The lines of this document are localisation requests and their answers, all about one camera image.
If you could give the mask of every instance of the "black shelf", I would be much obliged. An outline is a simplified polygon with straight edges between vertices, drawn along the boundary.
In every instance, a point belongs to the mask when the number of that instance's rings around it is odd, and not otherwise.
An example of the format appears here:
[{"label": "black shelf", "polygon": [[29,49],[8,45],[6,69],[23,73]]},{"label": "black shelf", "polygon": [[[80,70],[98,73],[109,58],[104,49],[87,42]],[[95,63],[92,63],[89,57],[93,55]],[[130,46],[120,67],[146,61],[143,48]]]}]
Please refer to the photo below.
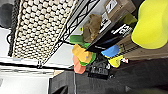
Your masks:
[{"label": "black shelf", "polygon": [[[60,36],[58,42],[55,44],[53,50],[50,53],[50,56],[45,60],[45,61],[39,61],[40,64],[44,65],[47,63],[47,61],[52,57],[54,53],[62,46],[63,43],[67,43],[66,39],[72,34],[72,32],[75,31],[75,29],[79,26],[79,24],[85,19],[85,17],[91,12],[91,10],[99,3],[100,0],[88,0],[86,3],[84,2],[85,0],[81,0],[79,2],[79,5],[74,9],[71,17],[67,21],[65,25],[65,29],[63,30],[63,34]],[[80,11],[75,19],[70,22],[72,17],[77,13],[77,11]]]}]

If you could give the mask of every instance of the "orange balloon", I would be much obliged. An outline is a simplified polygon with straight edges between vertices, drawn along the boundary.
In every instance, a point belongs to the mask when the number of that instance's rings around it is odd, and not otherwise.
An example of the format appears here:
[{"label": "orange balloon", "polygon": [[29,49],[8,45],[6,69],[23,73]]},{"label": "orange balloon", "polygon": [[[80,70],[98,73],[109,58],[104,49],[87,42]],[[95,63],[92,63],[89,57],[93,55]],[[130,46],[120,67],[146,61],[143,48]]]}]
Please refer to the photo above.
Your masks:
[{"label": "orange balloon", "polygon": [[78,57],[73,56],[74,71],[78,74],[83,74],[86,70],[86,66],[81,66],[79,63]]}]

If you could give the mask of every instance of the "wire rack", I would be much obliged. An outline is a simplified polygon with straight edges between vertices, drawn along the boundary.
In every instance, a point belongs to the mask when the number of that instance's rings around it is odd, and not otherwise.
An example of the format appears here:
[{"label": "wire rack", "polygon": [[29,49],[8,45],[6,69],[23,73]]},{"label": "wire rack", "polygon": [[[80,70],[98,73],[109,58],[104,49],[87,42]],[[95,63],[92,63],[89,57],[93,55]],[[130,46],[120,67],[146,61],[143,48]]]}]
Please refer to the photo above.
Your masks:
[{"label": "wire rack", "polygon": [[[58,42],[54,45],[52,51],[49,53],[49,56],[43,60],[38,61],[38,67],[42,67],[47,61],[52,57],[54,53],[62,46],[63,43],[66,42],[66,39],[75,31],[75,29],[79,26],[79,24],[86,18],[86,16],[91,12],[91,10],[99,3],[100,0],[79,0],[78,5],[71,13],[70,18],[67,20],[67,23],[64,26],[62,34],[58,38]],[[12,56],[14,39],[17,27],[17,16],[19,14],[19,5],[21,0],[15,0],[15,6],[13,8],[12,13],[12,26],[11,33],[7,36],[7,41],[10,43],[10,49],[8,52],[8,56]]]}]

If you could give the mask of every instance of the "yellow balloon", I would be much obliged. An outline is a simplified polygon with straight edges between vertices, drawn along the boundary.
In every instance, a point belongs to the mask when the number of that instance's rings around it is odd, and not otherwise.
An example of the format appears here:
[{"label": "yellow balloon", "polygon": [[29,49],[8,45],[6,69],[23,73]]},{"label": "yellow balloon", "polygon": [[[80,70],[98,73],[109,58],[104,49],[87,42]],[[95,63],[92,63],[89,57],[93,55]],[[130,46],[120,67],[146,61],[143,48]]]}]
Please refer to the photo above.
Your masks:
[{"label": "yellow balloon", "polygon": [[139,8],[132,41],[146,49],[157,49],[168,40],[168,0],[145,0]]},{"label": "yellow balloon", "polygon": [[119,66],[120,66],[120,60],[121,59],[123,59],[123,55],[121,55],[121,56],[118,56],[118,57],[115,57],[115,58],[112,58],[112,59],[110,59],[110,60],[108,60],[109,61],[109,63],[113,66],[113,67],[115,67],[115,68],[118,68]]}]

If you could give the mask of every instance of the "box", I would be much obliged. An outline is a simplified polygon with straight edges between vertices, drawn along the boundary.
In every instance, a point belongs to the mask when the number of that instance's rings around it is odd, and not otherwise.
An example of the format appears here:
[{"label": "box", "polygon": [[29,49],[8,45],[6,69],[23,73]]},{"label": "box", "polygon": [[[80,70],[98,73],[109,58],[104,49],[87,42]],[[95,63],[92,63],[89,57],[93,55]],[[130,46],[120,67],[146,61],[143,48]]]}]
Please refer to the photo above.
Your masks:
[{"label": "box", "polygon": [[127,12],[127,14],[123,15],[113,27],[100,33],[86,51],[100,53],[108,49],[131,33],[136,23],[137,19]]},{"label": "box", "polygon": [[109,20],[107,13],[104,12],[104,14],[102,15],[102,22],[101,22],[101,27],[100,27],[100,32],[103,32],[104,29],[106,29],[109,25],[111,24],[111,20]]},{"label": "box", "polygon": [[104,8],[108,18],[114,23],[127,11],[132,13],[136,9],[131,0],[107,0]]},{"label": "box", "polygon": [[[136,46],[136,44],[131,40],[131,34],[118,42],[117,45],[122,46],[122,50],[128,50]],[[124,58],[128,58],[129,60],[168,58],[168,43],[159,49],[138,48],[134,51],[124,54],[123,56]]]}]

